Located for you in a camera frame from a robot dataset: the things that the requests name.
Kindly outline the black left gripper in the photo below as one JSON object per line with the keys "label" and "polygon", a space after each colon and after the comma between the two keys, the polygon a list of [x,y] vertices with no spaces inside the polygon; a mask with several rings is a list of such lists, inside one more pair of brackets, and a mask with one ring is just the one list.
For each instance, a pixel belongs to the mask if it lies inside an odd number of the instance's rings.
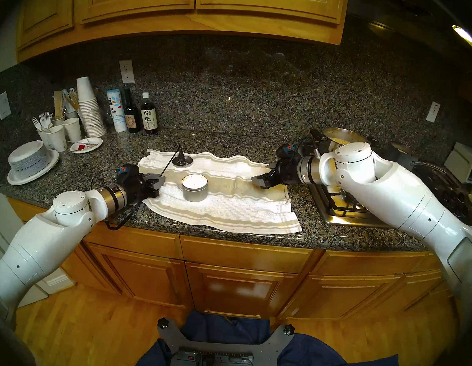
{"label": "black left gripper", "polygon": [[123,172],[118,176],[118,185],[126,194],[126,205],[136,205],[144,199],[157,198],[164,181],[165,176],[160,174]]}

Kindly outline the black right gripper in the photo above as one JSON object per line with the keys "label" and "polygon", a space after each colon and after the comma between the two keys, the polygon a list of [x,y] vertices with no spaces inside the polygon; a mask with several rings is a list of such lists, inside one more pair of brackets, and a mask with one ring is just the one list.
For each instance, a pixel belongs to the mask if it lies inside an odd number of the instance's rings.
{"label": "black right gripper", "polygon": [[268,174],[261,174],[251,177],[252,183],[263,189],[270,189],[274,185],[296,185],[300,184],[300,177],[298,175],[298,159],[282,158],[278,161],[269,163],[266,168],[270,171]]}

